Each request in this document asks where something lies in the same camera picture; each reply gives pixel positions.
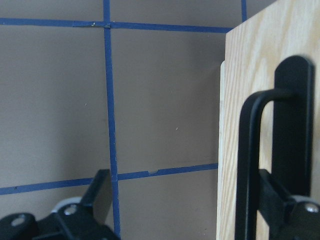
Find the light wood surface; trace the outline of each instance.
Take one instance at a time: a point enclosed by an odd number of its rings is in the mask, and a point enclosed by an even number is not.
[[[278,0],[226,35],[225,78],[220,85],[217,240],[233,240],[238,130],[246,98],[272,89],[278,64],[304,55],[316,65],[311,196],[320,202],[320,0]],[[263,112],[260,168],[270,170],[272,103]],[[258,217],[257,240],[268,239]]]

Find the blue grid line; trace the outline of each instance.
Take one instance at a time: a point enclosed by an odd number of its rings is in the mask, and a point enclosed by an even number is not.
[[[0,25],[33,25],[46,27],[105,27],[103,21],[73,21],[28,18],[0,18]]]
[[[225,34],[232,30],[232,27],[215,26],[189,26],[189,25],[167,25],[135,22],[111,22],[112,29],[137,29],[137,30],[159,30],[176,32],[199,32],[199,33],[219,33]]]
[[[248,19],[247,17],[247,0],[241,0],[241,15],[242,15],[242,22]]]
[[[20,186],[2,187],[0,188],[0,195],[20,194],[20,193],[34,192],[34,191],[40,191],[40,190],[83,186],[83,185],[89,185],[92,182],[92,180],[93,178],[81,178],[81,179],[73,179],[73,180],[63,180],[63,181],[43,182],[43,183],[20,185]]]
[[[148,178],[148,177],[171,175],[171,174],[191,173],[191,172],[197,172],[197,171],[214,170],[217,168],[218,168],[218,163],[211,163],[211,164],[203,164],[203,165],[195,165],[195,166],[166,168],[166,169],[160,169],[156,172],[137,171],[137,172],[131,172],[131,173],[120,173],[118,174],[118,180],[121,181],[121,180]]]
[[[103,0],[103,20],[105,23],[110,21],[110,0]],[[115,101],[114,101],[114,80],[112,69],[112,50],[111,50],[111,30],[104,29],[104,51],[105,51],[105,77],[108,109],[109,127],[109,147],[110,147],[110,171],[112,183],[112,209],[113,209],[113,228],[114,233],[120,238],[120,207],[119,207],[119,185],[118,185],[118,166],[116,151],[116,122],[115,122]]]

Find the gray surface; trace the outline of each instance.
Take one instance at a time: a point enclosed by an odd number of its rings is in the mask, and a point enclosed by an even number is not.
[[[103,0],[0,0],[0,6],[0,18],[103,20]]]
[[[0,219],[14,213],[31,213],[36,220],[48,216],[61,200],[82,197],[88,185],[56,188],[41,191],[24,192],[0,196]],[[106,218],[106,224],[113,229],[112,207]]]
[[[111,20],[148,24],[235,27],[240,0],[110,0]]]
[[[251,18],[253,15],[257,14],[261,10],[268,7],[270,4],[274,3],[276,0],[246,0],[246,14],[247,18]]]
[[[0,26],[0,187],[109,166],[104,32]]]
[[[218,161],[224,34],[112,32],[119,173]]]
[[[121,239],[216,239],[218,171],[119,182]]]

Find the screw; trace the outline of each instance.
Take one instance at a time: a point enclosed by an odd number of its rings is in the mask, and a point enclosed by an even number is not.
[[[319,207],[313,203],[308,202],[304,205],[304,207],[309,213],[318,213],[319,212]]]
[[[65,215],[72,215],[77,211],[77,205],[76,204],[71,204],[69,207],[67,207],[64,210]]]
[[[26,216],[24,214],[20,214],[16,219],[11,222],[12,227],[16,227],[25,222]]]

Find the black metal handle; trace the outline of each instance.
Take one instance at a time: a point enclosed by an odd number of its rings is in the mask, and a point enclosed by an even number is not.
[[[292,190],[294,187],[290,184],[291,176],[302,172],[300,181],[303,184],[299,184],[298,190],[292,194],[310,192],[313,75],[314,68],[309,60],[301,56],[289,57],[275,71],[274,89],[252,94],[242,106],[239,122],[235,240],[256,239],[261,117],[264,107],[270,101],[275,101],[272,174],[275,172],[275,178],[280,178],[285,182],[284,186]],[[288,166],[292,172],[284,170],[286,163],[296,165]]]

